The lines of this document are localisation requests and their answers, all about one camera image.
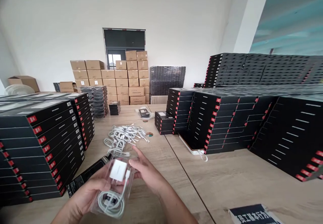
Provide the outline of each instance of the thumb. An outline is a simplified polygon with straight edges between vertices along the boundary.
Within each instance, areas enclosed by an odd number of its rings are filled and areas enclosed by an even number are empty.
[[[137,159],[134,159],[134,158],[129,160],[129,164],[131,167],[134,167],[136,170],[138,170],[140,172],[142,172],[145,167],[140,161],[138,161]]]
[[[106,179],[90,179],[86,184],[88,190],[109,191],[111,188],[110,183]]]

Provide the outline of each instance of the window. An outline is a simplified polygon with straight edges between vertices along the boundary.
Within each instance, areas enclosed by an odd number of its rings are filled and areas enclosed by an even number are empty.
[[[108,69],[115,69],[115,61],[125,60],[126,51],[145,50],[145,31],[103,28]]]

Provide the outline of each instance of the ceiling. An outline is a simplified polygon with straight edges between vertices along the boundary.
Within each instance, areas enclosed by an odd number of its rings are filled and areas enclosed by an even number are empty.
[[[323,55],[323,0],[267,0],[252,53]]]

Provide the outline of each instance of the wooden table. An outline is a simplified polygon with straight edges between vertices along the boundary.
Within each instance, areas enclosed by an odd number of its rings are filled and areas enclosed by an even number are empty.
[[[211,154],[203,162],[178,136],[165,136],[215,223],[232,224],[228,209],[259,203],[285,224],[323,223],[322,180],[302,183],[247,149]]]
[[[95,136],[85,152],[85,160],[76,175],[79,175],[107,153],[108,147],[103,144],[103,139],[107,137],[112,125],[134,123],[135,126],[142,126],[146,132],[153,133],[150,143],[141,140],[137,144],[139,149],[172,185],[199,223],[213,223],[165,136],[159,135],[154,125],[154,119],[143,122],[135,112],[135,109],[138,108],[138,106],[122,106],[119,116],[109,115],[103,119],[95,119]],[[134,153],[131,146],[127,146],[126,150],[130,150],[131,154]],[[8,223],[45,224],[52,221],[67,200],[68,193],[65,193],[61,198],[5,207],[1,212],[8,215]],[[142,180],[136,180],[121,220],[90,213],[84,216],[81,223],[164,223],[164,221],[164,214],[158,198],[149,191]]]

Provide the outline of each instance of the hand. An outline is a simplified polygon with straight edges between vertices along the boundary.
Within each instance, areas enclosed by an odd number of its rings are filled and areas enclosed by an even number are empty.
[[[169,183],[136,146],[132,148],[138,154],[138,159],[129,160],[129,164],[139,171],[135,173],[135,178],[143,179],[148,188],[159,195]]]
[[[110,183],[104,178],[108,172],[108,164],[99,169],[91,178],[79,188],[70,198],[70,204],[78,215],[90,212],[90,206],[98,190],[109,191]]]

